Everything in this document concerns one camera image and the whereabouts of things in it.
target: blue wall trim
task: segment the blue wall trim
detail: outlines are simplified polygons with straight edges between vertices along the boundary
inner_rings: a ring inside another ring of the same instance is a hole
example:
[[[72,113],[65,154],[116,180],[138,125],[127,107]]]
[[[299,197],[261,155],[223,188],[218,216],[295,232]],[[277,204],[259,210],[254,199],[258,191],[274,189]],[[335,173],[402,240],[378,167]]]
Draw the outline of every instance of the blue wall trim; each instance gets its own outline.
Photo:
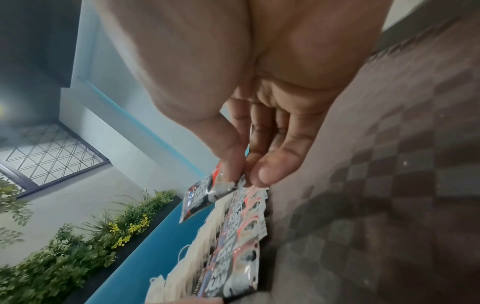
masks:
[[[123,115],[127,119],[131,120],[140,130],[142,130],[143,132],[148,134],[150,137],[152,137],[155,140],[155,142],[160,144],[171,155],[173,155],[175,158],[177,158],[182,163],[184,163],[190,170],[195,172],[198,176],[205,176],[206,175],[197,166],[195,166],[190,160],[188,160],[183,154],[181,154],[174,147],[172,147],[169,143],[164,141],[160,136],[158,136],[155,132],[153,132],[150,128],[148,128],[146,125],[144,125],[142,122],[140,122],[137,118],[135,118],[135,116],[133,116],[128,111],[126,111],[124,108],[119,106],[114,100],[112,100],[104,92],[102,92],[102,90],[97,88],[94,84],[92,84],[90,81],[88,81],[86,79],[80,78],[80,80],[85,82],[88,86],[90,86],[101,97],[101,99],[104,100],[115,111],[120,112],[121,115]]]

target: green plant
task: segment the green plant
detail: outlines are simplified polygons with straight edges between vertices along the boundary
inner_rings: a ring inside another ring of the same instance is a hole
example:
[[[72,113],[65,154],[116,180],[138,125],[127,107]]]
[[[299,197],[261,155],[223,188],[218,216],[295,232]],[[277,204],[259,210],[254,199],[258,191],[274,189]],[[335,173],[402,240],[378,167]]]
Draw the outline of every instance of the green plant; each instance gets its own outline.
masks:
[[[14,221],[21,226],[25,226],[32,216],[32,212],[27,208],[28,203],[17,200],[16,196],[20,193],[17,186],[0,178],[0,212],[12,214]],[[4,248],[8,244],[22,242],[20,237],[22,232],[16,230],[0,228],[0,248]]]
[[[75,235],[73,228],[65,225],[47,247],[22,264],[0,268],[0,303],[62,303],[96,270],[115,261],[119,238],[124,244],[125,237],[130,240],[144,232],[150,224],[149,216],[155,216],[174,195],[173,191],[156,192],[147,201],[126,204],[125,211],[116,218],[104,212],[87,229],[89,238]],[[105,220],[111,222],[105,226]]]

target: brown checkered floor tile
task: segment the brown checkered floor tile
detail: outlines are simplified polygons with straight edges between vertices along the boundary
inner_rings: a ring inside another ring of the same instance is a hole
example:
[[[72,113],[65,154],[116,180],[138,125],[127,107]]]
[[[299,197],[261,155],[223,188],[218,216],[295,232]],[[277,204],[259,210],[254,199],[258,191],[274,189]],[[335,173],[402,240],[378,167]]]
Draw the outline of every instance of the brown checkered floor tile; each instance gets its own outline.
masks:
[[[242,303],[480,302],[480,12],[369,61],[271,201]]]

